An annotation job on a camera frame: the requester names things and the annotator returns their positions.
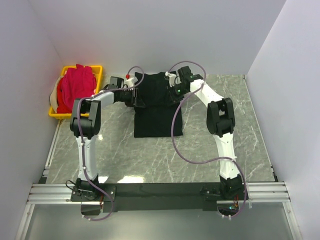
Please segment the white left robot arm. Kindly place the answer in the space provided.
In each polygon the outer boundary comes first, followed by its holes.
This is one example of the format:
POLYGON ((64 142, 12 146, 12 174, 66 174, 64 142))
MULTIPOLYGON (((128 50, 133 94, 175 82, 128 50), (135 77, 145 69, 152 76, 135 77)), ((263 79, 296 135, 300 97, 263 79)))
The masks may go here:
POLYGON ((99 183, 96 161, 96 140, 101 129, 102 108, 116 102, 135 103, 137 86, 141 82, 129 74, 125 79, 112 76, 109 85, 97 94, 74 101, 69 127, 77 142, 79 171, 73 184, 72 202, 113 202, 115 189, 104 188, 99 183))

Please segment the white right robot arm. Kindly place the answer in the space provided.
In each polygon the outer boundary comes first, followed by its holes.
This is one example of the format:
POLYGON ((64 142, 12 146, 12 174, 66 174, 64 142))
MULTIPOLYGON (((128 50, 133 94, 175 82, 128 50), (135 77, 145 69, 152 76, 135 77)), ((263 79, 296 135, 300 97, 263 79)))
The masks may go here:
POLYGON ((189 66, 177 73, 165 72, 168 91, 173 103, 182 103, 190 96, 196 96, 206 107, 206 127, 215 140, 219 161, 219 195, 230 200, 243 190, 243 176, 236 165, 234 130, 236 126, 233 101, 219 95, 199 74, 193 74, 189 66))

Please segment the black t shirt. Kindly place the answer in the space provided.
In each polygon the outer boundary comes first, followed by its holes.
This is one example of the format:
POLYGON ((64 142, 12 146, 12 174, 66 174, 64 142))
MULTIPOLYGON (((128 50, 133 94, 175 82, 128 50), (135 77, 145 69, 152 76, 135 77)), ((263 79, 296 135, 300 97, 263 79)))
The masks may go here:
POLYGON ((137 96, 145 104, 145 107, 134 107, 134 137, 170 137, 172 120, 179 105, 170 100, 169 81, 165 79, 165 73, 142 75, 135 72, 134 76, 142 80, 137 87, 137 96))

